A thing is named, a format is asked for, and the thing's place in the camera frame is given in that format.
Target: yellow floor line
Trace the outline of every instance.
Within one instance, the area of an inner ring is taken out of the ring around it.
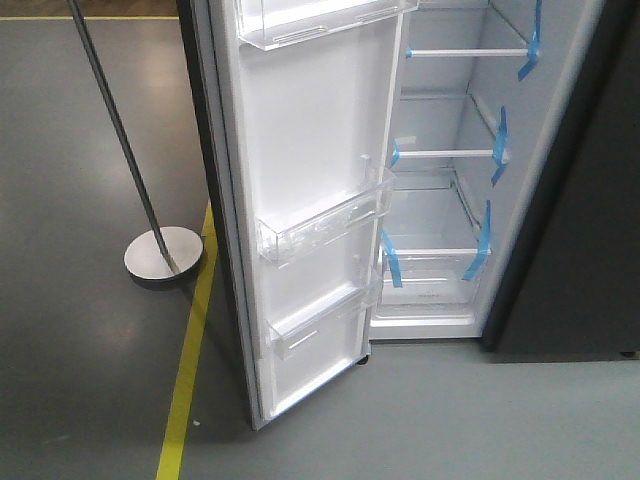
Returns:
[[[207,208],[207,213],[205,214],[202,235],[204,236],[205,253],[193,294],[193,303],[182,345],[178,375],[173,389],[173,398],[164,434],[162,452],[160,453],[156,480],[177,480],[180,476],[193,387],[200,358],[200,346],[202,345],[202,335],[204,334],[207,309],[209,308],[209,297],[213,286],[213,272],[218,256],[218,244],[211,206]]]
[[[178,17],[163,16],[138,16],[138,17],[84,17],[85,20],[177,20]],[[73,20],[71,16],[60,17],[0,17],[1,21],[26,21],[26,20]]]

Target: concrete floor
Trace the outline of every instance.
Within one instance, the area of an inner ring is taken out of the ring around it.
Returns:
[[[161,223],[199,231],[177,22],[90,28]],[[154,478],[193,277],[146,289],[122,266],[147,226],[71,22],[0,22],[0,60],[0,478]],[[182,479],[640,472],[638,362],[509,363],[474,342],[376,345],[368,365],[252,432],[223,289]]]

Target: metal pole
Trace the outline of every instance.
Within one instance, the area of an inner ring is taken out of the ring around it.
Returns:
[[[118,109],[116,108],[116,103],[113,99],[113,95],[111,94],[111,89],[109,88],[109,84],[107,83],[104,71],[102,70],[102,65],[100,64],[100,60],[98,59],[98,54],[96,53],[96,49],[93,46],[93,41],[91,40],[91,36],[89,35],[87,24],[85,23],[82,12],[80,11],[80,6],[78,5],[77,0],[67,0],[67,4],[69,5],[69,9],[71,10],[71,14],[73,15],[73,21],[76,24],[78,33],[80,34],[82,45],[87,52],[87,57],[89,57],[89,63],[91,64],[93,74],[95,75],[96,81],[98,82],[98,87],[100,88],[100,93],[102,93],[104,103],[107,107],[107,110],[109,111],[111,122],[113,123],[113,127],[115,128],[116,134],[118,135],[118,140],[120,140],[122,151],[125,158],[127,159],[127,163],[129,164],[129,170],[131,170],[131,175],[133,176],[136,188],[138,189],[140,200],[142,200],[142,205],[144,206],[147,218],[149,219],[149,223],[151,224],[153,235],[155,236],[156,242],[158,243],[158,248],[160,249],[160,253],[162,253],[164,259],[167,261],[169,267],[173,270],[173,259],[171,258],[171,255],[169,255],[169,250],[167,249],[167,245],[164,242],[164,238],[162,237],[162,232],[160,231],[158,220],[156,219],[156,215],[153,212],[151,200],[149,200],[149,194],[147,193],[147,189],[145,188],[144,182],[142,181],[142,175],[140,174],[140,170],[138,169],[135,156],[133,155],[133,150],[131,149],[131,145],[129,144],[127,133],[125,132],[124,126],[122,125],[122,119],[120,118],[120,114],[118,113]]]

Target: refrigerator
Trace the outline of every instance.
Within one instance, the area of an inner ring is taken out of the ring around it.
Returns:
[[[640,349],[637,2],[178,9],[253,428],[375,341]]]

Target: black refrigerator exterior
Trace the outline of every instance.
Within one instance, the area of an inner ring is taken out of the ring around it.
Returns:
[[[609,1],[482,338],[504,353],[640,350],[640,7]]]

